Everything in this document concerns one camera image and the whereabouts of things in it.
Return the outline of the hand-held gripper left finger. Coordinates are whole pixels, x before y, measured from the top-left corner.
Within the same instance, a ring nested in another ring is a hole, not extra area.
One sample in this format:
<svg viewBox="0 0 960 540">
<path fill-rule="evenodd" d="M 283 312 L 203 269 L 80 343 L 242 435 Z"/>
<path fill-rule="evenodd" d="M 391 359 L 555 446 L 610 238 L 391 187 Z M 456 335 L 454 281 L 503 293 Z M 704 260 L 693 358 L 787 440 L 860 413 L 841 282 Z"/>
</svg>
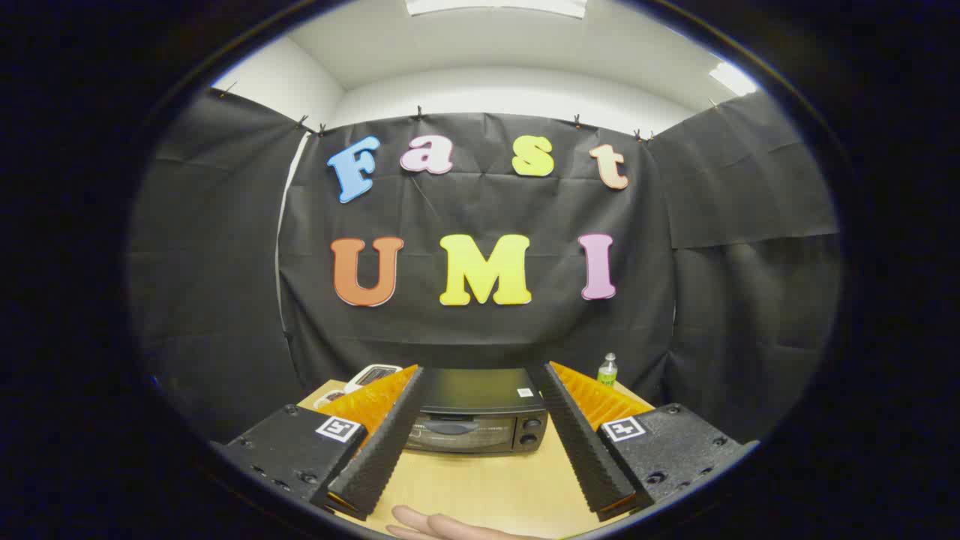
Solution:
<svg viewBox="0 0 960 540">
<path fill-rule="evenodd" d="M 320 408 L 288 404 L 220 451 L 282 496 L 366 520 L 419 414 L 425 377 L 412 365 Z"/>
</svg>

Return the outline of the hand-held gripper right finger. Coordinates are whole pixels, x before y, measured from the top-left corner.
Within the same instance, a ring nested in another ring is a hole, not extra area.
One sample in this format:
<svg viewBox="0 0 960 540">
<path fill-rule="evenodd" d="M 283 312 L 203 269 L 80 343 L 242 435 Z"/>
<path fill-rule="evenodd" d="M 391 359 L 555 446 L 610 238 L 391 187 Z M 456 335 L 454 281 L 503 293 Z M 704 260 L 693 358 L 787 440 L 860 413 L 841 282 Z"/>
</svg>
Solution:
<svg viewBox="0 0 960 540">
<path fill-rule="evenodd" d="M 654 407 L 552 361 L 527 373 L 601 521 L 671 503 L 750 454 L 683 404 Z"/>
</svg>

